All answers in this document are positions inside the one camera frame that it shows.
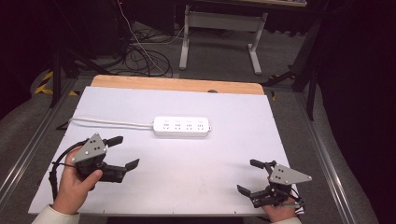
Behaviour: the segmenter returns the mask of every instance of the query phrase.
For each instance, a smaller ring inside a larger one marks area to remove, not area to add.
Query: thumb
[[[95,184],[99,181],[99,179],[102,177],[103,172],[101,170],[95,170],[92,174],[90,174],[82,183],[81,187],[85,191],[90,191],[90,189],[95,186]]]

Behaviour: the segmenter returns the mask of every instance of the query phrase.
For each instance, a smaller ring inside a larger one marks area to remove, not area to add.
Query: person's left hand
[[[75,147],[71,150],[69,154],[67,154],[64,163],[75,166],[71,160],[80,148],[81,147]],[[52,209],[65,215],[76,214],[77,210],[87,199],[88,192],[99,181],[102,174],[103,172],[101,170],[96,170],[85,180],[81,180],[78,177],[76,167],[65,166],[62,172],[58,196],[53,203]]]

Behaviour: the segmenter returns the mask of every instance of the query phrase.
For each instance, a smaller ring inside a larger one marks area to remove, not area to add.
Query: desk foot
[[[178,65],[178,68],[180,70],[186,70],[188,56],[189,56],[189,40],[187,40],[186,44],[183,43],[183,46],[181,47],[180,64]]]
[[[251,63],[253,64],[254,74],[261,75],[262,69],[260,68],[259,59],[257,58],[256,51],[251,50],[251,46],[251,44],[248,44],[247,49],[250,55]]]

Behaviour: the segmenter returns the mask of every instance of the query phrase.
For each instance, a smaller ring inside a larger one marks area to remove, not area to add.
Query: power strip
[[[211,130],[207,118],[156,117],[152,126],[157,136],[205,137]]]

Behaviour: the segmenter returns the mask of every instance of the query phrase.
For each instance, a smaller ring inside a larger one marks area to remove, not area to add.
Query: white desk leg
[[[184,12],[183,46],[181,47],[180,64],[178,65],[180,70],[186,70],[187,58],[189,56],[189,26],[190,26],[189,14],[190,14],[190,6],[186,6],[186,10]]]
[[[260,68],[259,59],[257,58],[256,48],[259,44],[260,37],[262,37],[262,30],[264,29],[265,21],[267,20],[268,13],[262,13],[262,20],[259,23],[259,26],[256,31],[256,37],[254,39],[253,45],[248,44],[248,52],[250,54],[250,59],[253,64],[254,74],[261,75],[262,69]]]

